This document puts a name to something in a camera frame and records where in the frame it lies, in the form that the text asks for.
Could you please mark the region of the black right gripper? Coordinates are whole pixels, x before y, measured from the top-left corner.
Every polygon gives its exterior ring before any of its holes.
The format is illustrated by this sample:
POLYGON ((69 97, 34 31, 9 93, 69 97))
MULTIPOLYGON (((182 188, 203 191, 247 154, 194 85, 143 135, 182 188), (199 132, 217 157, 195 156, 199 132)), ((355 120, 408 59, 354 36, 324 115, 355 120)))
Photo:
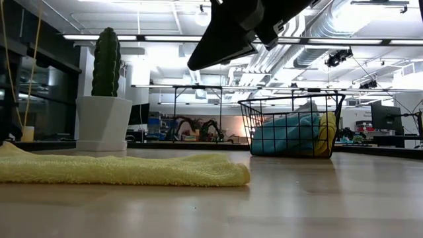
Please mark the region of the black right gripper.
POLYGON ((257 54, 256 35, 267 50, 284 25, 316 0, 210 0, 211 21, 187 66, 200 70, 257 54))

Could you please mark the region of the black wire basket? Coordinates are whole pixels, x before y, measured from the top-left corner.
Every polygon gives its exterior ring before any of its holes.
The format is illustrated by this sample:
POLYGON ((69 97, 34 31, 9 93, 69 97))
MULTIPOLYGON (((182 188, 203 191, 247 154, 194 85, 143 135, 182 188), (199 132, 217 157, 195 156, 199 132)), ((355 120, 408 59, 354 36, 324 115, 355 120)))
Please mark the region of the black wire basket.
MULTIPOLYGON (((321 117, 325 112, 333 112, 336 116, 336 135, 333 140, 333 146, 335 145, 336 136, 338 133, 338 127, 340 123, 340 115, 342 111, 342 105, 345 99, 345 95, 333 92, 333 93, 314 93, 314 94, 291 94, 290 96, 284 97, 272 97, 263 99, 245 99, 238 102, 241 107, 241 113, 243 117, 243 125, 245 128, 245 135, 248 139, 248 145, 250 150, 250 143, 252 134, 256 128, 262 127, 263 123, 269 121, 271 117, 280 117, 281 115, 288 114, 289 116, 297 114, 294 112, 295 109, 308 101, 314 101, 319 109, 319 116, 321 117)), ((311 150, 300 150, 296 152, 284 153, 281 155, 255 155, 264 157, 298 157, 298 158, 329 158, 329 156, 315 156, 314 143, 311 150)))

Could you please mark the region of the grey microfiber towel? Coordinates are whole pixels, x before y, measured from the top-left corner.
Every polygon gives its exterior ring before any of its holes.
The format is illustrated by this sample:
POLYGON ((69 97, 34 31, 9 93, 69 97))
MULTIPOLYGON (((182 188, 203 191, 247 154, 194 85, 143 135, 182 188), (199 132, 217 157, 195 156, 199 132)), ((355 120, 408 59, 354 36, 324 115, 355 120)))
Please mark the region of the grey microfiber towel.
POLYGON ((299 108, 295 109, 294 112, 298 112, 300 114, 319 114, 319 109, 314 101, 308 101, 305 104, 301 105, 299 108))

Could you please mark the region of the yellow microfiber towel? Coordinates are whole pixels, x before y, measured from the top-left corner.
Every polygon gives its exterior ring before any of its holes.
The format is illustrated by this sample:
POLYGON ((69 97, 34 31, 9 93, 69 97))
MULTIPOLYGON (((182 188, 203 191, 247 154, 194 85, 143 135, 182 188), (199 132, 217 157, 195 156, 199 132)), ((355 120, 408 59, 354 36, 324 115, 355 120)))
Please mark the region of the yellow microfiber towel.
POLYGON ((39 155, 5 142, 0 182, 228 187, 248 184, 250 171, 221 153, 168 159, 39 155))
POLYGON ((336 135, 336 116, 333 112, 325 112, 319 121, 319 134, 314 143, 315 156, 329 156, 332 152, 336 135))

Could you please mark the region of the linear ceiling light fixture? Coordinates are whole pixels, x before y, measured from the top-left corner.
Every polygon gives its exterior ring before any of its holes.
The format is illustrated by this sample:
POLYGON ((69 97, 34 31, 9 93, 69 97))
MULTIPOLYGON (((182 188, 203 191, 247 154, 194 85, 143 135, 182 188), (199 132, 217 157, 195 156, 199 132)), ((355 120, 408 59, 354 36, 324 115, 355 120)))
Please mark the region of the linear ceiling light fixture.
MULTIPOLYGON (((198 43, 201 36, 189 35, 118 35, 118 39, 126 42, 193 42, 198 43)), ((283 36, 278 38, 279 44, 329 45, 329 46, 423 46, 423 39, 397 38, 310 38, 283 36)))

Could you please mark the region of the black computer monitor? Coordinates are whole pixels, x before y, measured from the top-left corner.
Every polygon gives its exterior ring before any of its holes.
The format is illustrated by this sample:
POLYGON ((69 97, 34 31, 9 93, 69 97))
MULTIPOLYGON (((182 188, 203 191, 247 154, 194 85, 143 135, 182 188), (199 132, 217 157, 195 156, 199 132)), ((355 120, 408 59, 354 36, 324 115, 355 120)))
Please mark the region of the black computer monitor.
POLYGON ((393 130, 396 135, 404 134, 401 109, 399 107, 372 104, 371 117, 373 127, 376 130, 393 130))
POLYGON ((147 124, 149 119, 149 103, 136 104, 132 106, 130 112, 129 125, 147 124))

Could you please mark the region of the white faceted plant pot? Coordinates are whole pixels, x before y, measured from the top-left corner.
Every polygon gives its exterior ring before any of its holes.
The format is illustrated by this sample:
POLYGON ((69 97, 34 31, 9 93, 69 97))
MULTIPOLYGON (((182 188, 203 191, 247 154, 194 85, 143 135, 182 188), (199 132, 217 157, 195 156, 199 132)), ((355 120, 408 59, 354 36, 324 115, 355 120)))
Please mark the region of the white faceted plant pot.
POLYGON ((132 101, 119 97, 83 96, 76 100, 80 151, 125 151, 132 101))

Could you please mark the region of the dark shelving structure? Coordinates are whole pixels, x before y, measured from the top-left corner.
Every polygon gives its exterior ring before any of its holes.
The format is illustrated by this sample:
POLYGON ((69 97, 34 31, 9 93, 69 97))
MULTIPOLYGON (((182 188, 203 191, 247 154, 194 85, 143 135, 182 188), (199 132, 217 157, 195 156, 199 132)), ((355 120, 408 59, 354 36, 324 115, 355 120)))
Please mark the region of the dark shelving structure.
POLYGON ((75 134, 79 48, 45 21, 46 0, 0 0, 0 141, 75 134))

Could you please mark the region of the black background desk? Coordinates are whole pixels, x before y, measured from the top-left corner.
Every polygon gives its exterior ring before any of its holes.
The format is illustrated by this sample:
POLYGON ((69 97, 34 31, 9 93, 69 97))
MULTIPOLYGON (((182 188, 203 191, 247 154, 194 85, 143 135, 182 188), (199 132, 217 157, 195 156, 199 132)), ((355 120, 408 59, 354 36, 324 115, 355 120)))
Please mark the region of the black background desk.
POLYGON ((373 142, 378 146, 395 146, 399 148, 405 147, 405 141, 421 141, 418 136, 374 136, 373 142))

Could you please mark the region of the yellow cup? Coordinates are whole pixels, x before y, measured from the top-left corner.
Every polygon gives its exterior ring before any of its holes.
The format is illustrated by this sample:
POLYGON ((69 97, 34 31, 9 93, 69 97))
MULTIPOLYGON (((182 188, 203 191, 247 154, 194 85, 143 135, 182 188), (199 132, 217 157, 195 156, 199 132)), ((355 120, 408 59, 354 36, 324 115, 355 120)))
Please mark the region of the yellow cup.
POLYGON ((34 141, 34 127, 25 126, 22 128, 22 137, 20 139, 22 142, 33 142, 34 141))

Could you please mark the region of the black background station frame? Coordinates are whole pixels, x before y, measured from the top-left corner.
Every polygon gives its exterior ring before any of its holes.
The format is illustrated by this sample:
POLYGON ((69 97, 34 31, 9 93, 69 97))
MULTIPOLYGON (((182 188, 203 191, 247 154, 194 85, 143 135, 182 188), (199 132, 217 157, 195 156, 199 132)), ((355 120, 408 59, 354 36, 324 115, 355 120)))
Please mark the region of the black background station frame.
POLYGON ((208 115, 219 112, 219 129, 221 129, 222 119, 222 97, 223 87, 213 85, 131 85, 133 88, 140 89, 172 89, 174 91, 173 102, 163 102, 161 93, 159 93, 158 105, 173 106, 173 117, 175 118, 178 113, 183 115, 208 115), (189 91, 211 91, 219 100, 218 103, 209 103, 208 99, 188 101, 184 98, 186 90, 189 91))

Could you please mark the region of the silver ceiling air duct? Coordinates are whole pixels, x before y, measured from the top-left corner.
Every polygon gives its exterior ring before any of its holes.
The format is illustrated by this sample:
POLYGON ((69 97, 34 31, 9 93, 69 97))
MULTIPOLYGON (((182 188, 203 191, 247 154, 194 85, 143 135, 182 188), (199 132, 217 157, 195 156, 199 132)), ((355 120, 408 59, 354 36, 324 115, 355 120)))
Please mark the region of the silver ceiling air duct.
MULTIPOLYGON (((313 1, 317 4, 290 19, 280 36, 347 38, 354 34, 345 26, 336 26, 341 11, 351 8, 351 0, 313 1)), ((285 45, 267 52, 260 46, 247 66, 229 69, 227 82, 230 86, 288 87, 329 51, 328 46, 285 45)))

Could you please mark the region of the black aluminium table frame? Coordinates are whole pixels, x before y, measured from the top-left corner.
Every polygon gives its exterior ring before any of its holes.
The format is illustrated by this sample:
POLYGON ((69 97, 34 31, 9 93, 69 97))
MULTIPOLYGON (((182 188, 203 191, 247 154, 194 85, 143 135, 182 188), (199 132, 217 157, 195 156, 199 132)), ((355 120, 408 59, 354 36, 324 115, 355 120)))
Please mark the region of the black aluminium table frame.
MULTIPOLYGON (((43 151, 57 149, 74 149, 75 141, 36 141, 15 142, 15 145, 25 151, 43 151)), ((185 149, 212 151, 248 151, 248 145, 226 143, 136 143, 128 142, 128 149, 185 149)), ((423 161, 423 150, 393 147, 362 147, 334 145, 333 152, 356 153, 384 157, 397 157, 423 161)))

